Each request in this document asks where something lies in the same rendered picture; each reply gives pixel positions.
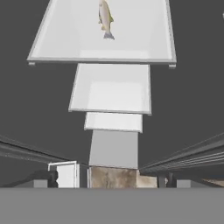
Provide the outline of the dark grey fridge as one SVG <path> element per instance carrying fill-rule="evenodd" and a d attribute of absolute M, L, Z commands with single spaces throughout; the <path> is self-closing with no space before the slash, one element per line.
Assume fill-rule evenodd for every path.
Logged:
<path fill-rule="evenodd" d="M 89 165 L 87 111 L 69 111 L 79 64 L 27 57 L 50 0 L 0 0 L 0 135 Z M 224 132 L 224 0 L 169 0 L 176 66 L 150 66 L 138 168 Z M 48 164 L 0 156 L 0 186 Z"/>

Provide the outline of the pale green fish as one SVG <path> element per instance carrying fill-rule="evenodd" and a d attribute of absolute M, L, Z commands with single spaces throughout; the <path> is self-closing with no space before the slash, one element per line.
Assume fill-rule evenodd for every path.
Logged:
<path fill-rule="evenodd" d="M 101 29 L 105 31 L 105 39 L 114 39 L 110 24 L 114 21 L 110 14 L 109 5 L 106 0 L 99 0 L 99 23 L 101 24 Z"/>

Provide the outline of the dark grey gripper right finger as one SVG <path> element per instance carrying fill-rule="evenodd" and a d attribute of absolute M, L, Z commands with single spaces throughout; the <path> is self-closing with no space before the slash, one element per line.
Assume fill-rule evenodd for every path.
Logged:
<path fill-rule="evenodd" d="M 176 172 L 160 174 L 157 180 L 162 181 L 162 184 L 159 185 L 160 187 L 168 188 L 216 187 L 216 184 L 203 180 L 202 178 Z"/>

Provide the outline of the large white fridge shelf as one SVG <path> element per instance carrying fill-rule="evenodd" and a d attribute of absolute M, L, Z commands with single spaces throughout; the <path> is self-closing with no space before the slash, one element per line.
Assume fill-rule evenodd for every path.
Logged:
<path fill-rule="evenodd" d="M 106 0 L 113 38 L 99 24 L 99 0 L 50 0 L 27 61 L 175 67 L 169 0 Z"/>

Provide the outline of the medium white fridge shelf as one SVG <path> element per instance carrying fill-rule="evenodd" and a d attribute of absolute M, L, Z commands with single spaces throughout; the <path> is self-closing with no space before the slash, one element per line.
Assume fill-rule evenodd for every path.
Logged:
<path fill-rule="evenodd" d="M 68 110 L 150 115 L 150 66 L 79 64 Z"/>

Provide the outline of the small white fridge shelf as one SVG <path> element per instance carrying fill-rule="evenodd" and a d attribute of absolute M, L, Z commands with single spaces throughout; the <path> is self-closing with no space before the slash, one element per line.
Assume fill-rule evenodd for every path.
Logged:
<path fill-rule="evenodd" d="M 143 132 L 143 116 L 138 114 L 87 112 L 85 130 Z"/>

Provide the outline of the grey fridge drawer front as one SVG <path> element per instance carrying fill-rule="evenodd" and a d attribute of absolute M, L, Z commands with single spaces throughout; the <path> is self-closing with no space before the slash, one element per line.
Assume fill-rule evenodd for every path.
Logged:
<path fill-rule="evenodd" d="M 94 130 L 89 164 L 137 169 L 138 133 Z"/>

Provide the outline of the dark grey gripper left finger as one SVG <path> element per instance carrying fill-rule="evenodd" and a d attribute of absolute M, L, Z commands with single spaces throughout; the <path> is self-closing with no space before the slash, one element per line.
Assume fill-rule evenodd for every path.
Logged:
<path fill-rule="evenodd" d="M 58 182 L 57 179 L 59 177 L 59 174 L 56 170 L 53 171 L 35 171 L 34 173 L 32 173 L 31 175 L 29 175 L 27 178 L 9 183 L 9 184 L 5 184 L 3 185 L 4 188 L 8 188 L 8 187 L 16 187 L 22 184 L 26 184 L 29 183 L 33 180 L 46 180 L 47 181 L 47 186 L 51 187 L 51 188 L 57 188 Z"/>

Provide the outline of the white framed box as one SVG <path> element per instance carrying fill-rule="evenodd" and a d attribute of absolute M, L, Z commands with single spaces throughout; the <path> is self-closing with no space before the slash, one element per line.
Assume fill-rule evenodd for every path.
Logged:
<path fill-rule="evenodd" d="M 48 170 L 58 172 L 59 188 L 80 187 L 80 165 L 76 161 L 50 163 Z"/>

